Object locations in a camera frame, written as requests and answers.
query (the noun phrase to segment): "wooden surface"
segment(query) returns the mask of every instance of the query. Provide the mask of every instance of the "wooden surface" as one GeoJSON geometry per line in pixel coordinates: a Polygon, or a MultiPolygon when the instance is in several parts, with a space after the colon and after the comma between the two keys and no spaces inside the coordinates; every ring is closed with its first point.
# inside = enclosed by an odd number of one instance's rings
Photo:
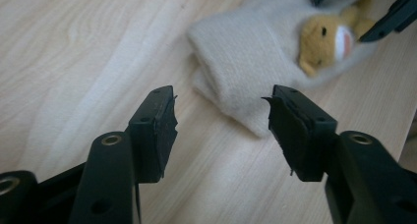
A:
{"type": "MultiPolygon", "coordinates": [[[[144,223],[331,223],[324,183],[293,176],[273,137],[257,139],[192,89],[184,37],[193,21],[242,0],[0,0],[0,172],[39,181],[123,131],[147,96],[172,84],[179,136],[165,178],[141,186],[144,223]]],[[[375,0],[382,17],[394,0],[375,0]]],[[[306,92],[398,158],[417,105],[417,28],[306,92]]]]}

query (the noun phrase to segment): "black plastic mount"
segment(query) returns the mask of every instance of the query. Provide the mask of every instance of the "black plastic mount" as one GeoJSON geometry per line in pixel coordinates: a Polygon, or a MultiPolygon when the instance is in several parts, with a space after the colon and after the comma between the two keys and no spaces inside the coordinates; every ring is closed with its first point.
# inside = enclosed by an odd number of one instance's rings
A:
{"type": "Polygon", "coordinates": [[[0,223],[141,223],[138,183],[163,177],[177,120],[172,86],[153,90],[125,132],[104,134],[88,161],[38,183],[34,174],[0,174],[0,223]]]}
{"type": "Polygon", "coordinates": [[[334,142],[337,122],[300,91],[276,85],[269,129],[291,169],[303,182],[319,182],[325,173],[326,146],[334,142]]]}
{"type": "Polygon", "coordinates": [[[269,129],[304,182],[328,174],[334,223],[417,223],[417,175],[402,169],[375,138],[334,133],[336,122],[298,90],[276,85],[269,129]]]}
{"type": "Polygon", "coordinates": [[[417,0],[396,0],[389,7],[388,13],[363,34],[359,41],[376,41],[392,31],[402,32],[415,20],[417,20],[417,0]]]}

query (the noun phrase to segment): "toy ear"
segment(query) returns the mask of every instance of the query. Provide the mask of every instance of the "toy ear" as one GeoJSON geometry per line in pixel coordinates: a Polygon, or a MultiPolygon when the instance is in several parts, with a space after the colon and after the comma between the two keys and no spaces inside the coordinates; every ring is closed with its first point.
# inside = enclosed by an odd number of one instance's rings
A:
{"type": "Polygon", "coordinates": [[[361,11],[362,16],[367,15],[371,10],[372,0],[358,0],[354,4],[361,11]]]}
{"type": "Polygon", "coordinates": [[[358,7],[349,6],[342,10],[340,16],[349,27],[354,27],[358,23],[360,10],[358,7]]]}
{"type": "Polygon", "coordinates": [[[356,25],[356,27],[353,29],[353,32],[355,32],[355,35],[357,39],[361,37],[363,34],[365,34],[371,27],[375,24],[375,21],[371,19],[362,19],[360,23],[356,25]]]}
{"type": "Polygon", "coordinates": [[[310,35],[316,32],[316,29],[319,28],[321,19],[323,15],[316,15],[310,17],[310,19],[303,25],[301,29],[301,39],[305,41],[309,38],[310,35]]]}
{"type": "Polygon", "coordinates": [[[299,61],[300,68],[306,73],[307,76],[310,78],[314,77],[317,74],[317,71],[313,66],[311,66],[307,61],[305,61],[303,58],[300,58],[299,61]]]}

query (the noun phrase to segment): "white sock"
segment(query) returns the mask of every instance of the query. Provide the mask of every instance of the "white sock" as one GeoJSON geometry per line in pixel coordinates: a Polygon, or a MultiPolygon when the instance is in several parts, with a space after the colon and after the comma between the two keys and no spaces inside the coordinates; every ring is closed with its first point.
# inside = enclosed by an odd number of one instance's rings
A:
{"type": "Polygon", "coordinates": [[[234,11],[192,25],[189,39],[201,62],[194,86],[226,115],[259,137],[269,135],[270,96],[275,84],[306,88],[340,75],[371,55],[376,44],[357,44],[347,59],[308,78],[298,66],[303,23],[319,13],[338,14],[356,0],[246,0],[234,11]]]}

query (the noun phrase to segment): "wooden table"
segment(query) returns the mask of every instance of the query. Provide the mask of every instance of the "wooden table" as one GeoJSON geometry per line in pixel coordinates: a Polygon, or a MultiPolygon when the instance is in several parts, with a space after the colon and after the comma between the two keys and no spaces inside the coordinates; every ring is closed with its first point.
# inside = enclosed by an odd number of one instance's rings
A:
{"type": "MultiPolygon", "coordinates": [[[[165,178],[141,186],[144,223],[331,223],[324,184],[290,177],[273,137],[257,139],[192,88],[187,27],[242,0],[0,0],[0,172],[39,181],[123,131],[154,88],[178,94],[165,178]]],[[[375,0],[382,17],[394,0],[375,0]]],[[[398,158],[417,105],[417,28],[305,92],[398,158]]]]}

